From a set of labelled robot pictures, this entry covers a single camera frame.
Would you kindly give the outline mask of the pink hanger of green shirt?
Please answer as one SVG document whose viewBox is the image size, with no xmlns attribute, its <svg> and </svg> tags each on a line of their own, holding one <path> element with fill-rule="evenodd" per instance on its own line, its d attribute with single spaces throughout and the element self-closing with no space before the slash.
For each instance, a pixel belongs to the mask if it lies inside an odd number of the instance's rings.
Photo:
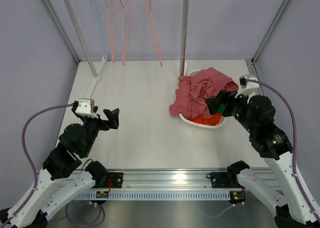
<svg viewBox="0 0 320 228">
<path fill-rule="evenodd" d="M 129 49 L 133 0 L 119 0 L 121 6 L 121 38 L 122 38 L 122 56 L 121 62 L 126 64 L 127 54 Z"/>
</svg>

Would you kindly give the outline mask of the green t shirt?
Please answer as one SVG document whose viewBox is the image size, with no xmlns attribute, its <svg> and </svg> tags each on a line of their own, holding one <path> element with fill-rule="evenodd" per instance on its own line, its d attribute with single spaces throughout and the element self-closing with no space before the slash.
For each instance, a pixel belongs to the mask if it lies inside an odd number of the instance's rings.
<svg viewBox="0 0 320 228">
<path fill-rule="evenodd" d="M 225 108 L 226 108 L 226 104 L 222 104 L 222 105 L 219 106 L 217 112 L 220 113 L 220 114 L 223 114 Z"/>
</svg>

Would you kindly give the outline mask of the pink t shirt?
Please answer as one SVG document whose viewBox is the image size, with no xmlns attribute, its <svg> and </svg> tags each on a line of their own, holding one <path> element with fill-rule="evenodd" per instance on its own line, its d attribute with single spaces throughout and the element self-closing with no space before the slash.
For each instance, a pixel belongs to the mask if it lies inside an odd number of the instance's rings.
<svg viewBox="0 0 320 228">
<path fill-rule="evenodd" d="M 182 114 L 187 119 L 202 116 L 211 119 L 206 98 L 215 97 L 221 90 L 237 91 L 239 86 L 232 78 L 210 67 L 193 76 L 180 76 L 175 101 L 169 106 L 172 117 Z"/>
</svg>

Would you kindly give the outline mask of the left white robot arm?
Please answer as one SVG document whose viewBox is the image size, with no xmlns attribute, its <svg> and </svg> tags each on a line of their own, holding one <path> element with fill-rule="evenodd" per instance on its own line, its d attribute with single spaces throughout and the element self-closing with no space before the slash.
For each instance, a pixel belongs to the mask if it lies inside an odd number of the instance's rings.
<svg viewBox="0 0 320 228">
<path fill-rule="evenodd" d="M 71 124 L 64 130 L 40 171 L 34 171 L 29 190 L 17 204 L 0 211 L 2 227 L 46 227 L 58 211 L 83 191 L 114 186 L 107 169 L 99 161 L 92 161 L 71 183 L 58 189 L 88 157 L 98 133 L 119 127 L 119 109 L 104 109 L 107 120 L 100 118 L 97 109 L 94 107 L 91 114 L 76 114 L 83 124 Z"/>
</svg>

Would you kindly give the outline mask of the pink hanger of orange shirt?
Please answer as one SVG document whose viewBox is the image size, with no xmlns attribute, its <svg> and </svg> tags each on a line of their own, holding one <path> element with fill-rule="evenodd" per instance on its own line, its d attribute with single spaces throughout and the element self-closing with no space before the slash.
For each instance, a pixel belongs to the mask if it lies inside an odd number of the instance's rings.
<svg viewBox="0 0 320 228">
<path fill-rule="evenodd" d="M 106 11 L 107 11 L 107 21 L 109 29 L 109 39 L 111 45 L 111 60 L 113 63 L 116 62 L 116 2 L 115 0 L 104 0 Z"/>
</svg>

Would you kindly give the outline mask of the light blue hanger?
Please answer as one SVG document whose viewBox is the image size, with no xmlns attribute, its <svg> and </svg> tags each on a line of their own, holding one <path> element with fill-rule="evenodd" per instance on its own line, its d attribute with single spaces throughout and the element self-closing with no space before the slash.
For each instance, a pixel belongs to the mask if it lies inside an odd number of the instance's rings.
<svg viewBox="0 0 320 228">
<path fill-rule="evenodd" d="M 93 23 L 97 32 L 98 41 L 100 44 L 100 49 L 104 59 L 107 59 L 107 52 L 105 46 L 105 40 L 103 36 L 102 23 L 99 15 L 98 2 L 97 0 L 88 0 L 91 7 Z"/>
</svg>

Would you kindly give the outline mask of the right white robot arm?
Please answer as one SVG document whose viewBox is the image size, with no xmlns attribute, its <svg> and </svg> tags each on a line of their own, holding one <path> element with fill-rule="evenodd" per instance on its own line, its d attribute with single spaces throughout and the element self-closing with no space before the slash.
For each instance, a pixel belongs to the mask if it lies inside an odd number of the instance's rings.
<svg viewBox="0 0 320 228">
<path fill-rule="evenodd" d="M 227 167 L 228 184 L 249 189 L 272 213 L 277 227 L 319 227 L 319 205 L 315 201 L 308 204 L 310 192 L 301 190 L 303 185 L 296 181 L 299 172 L 292 163 L 294 148 L 285 132 L 274 124 L 276 110 L 270 99 L 221 90 L 205 103 L 211 115 L 224 105 L 223 116 L 233 117 L 249 133 L 250 144 L 272 170 L 281 192 L 258 178 L 244 161 Z"/>
</svg>

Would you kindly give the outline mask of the orange t shirt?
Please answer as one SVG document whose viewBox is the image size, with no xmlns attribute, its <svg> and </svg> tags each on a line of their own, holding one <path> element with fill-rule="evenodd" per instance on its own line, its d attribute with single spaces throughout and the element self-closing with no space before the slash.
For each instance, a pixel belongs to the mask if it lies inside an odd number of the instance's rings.
<svg viewBox="0 0 320 228">
<path fill-rule="evenodd" d="M 196 118 L 189 119 L 189 121 L 201 125 L 216 126 L 219 123 L 221 117 L 222 114 L 218 112 L 211 118 L 204 118 L 202 115 L 199 115 Z"/>
</svg>

